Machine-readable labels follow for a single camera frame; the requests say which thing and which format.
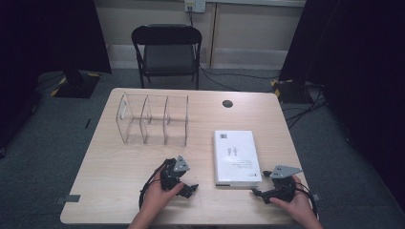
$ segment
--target acrylic organizer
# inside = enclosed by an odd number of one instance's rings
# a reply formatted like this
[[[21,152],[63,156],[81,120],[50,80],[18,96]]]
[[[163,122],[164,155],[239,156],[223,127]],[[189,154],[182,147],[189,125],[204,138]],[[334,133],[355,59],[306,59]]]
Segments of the acrylic organizer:
[[[188,96],[124,94],[117,125],[127,144],[185,146],[187,113]]]

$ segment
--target white booklet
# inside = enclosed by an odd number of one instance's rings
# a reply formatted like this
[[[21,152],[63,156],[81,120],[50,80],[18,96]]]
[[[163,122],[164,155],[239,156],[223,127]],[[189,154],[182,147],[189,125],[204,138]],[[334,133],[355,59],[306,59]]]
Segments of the white booklet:
[[[262,181],[251,131],[215,131],[217,186],[256,187]]]

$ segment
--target black circle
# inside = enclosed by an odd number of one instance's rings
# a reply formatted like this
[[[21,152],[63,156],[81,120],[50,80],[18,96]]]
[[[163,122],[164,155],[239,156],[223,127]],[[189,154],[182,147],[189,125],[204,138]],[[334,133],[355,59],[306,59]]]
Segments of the black circle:
[[[232,101],[230,101],[230,100],[224,100],[223,105],[224,105],[224,107],[226,107],[226,108],[230,108],[230,107],[233,106],[233,103],[232,103]]]

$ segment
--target human hand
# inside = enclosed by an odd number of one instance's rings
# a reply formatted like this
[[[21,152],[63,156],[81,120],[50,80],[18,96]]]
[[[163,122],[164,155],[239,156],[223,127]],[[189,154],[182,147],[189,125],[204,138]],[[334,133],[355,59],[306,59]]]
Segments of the human hand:
[[[302,190],[301,180],[297,176],[292,176],[292,178],[296,183],[295,187]],[[323,228],[312,212],[308,197],[300,191],[295,191],[295,197],[291,202],[285,202],[278,198],[270,198],[270,202],[286,210],[293,219],[305,228]]]
[[[160,183],[160,172],[162,169],[163,168],[155,174],[155,177],[149,184],[142,206],[139,209],[139,213],[137,213],[128,229],[148,228],[158,213],[166,207],[170,199],[172,199],[172,197],[174,197],[184,186],[184,183],[180,182],[172,190],[162,190]]]

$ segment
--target wall outlet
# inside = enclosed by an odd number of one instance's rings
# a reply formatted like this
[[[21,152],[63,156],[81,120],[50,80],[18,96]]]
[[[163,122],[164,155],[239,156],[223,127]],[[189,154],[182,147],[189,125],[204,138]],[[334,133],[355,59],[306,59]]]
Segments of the wall outlet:
[[[184,1],[184,11],[189,12],[205,12],[205,2],[204,1],[193,1],[185,0]]]

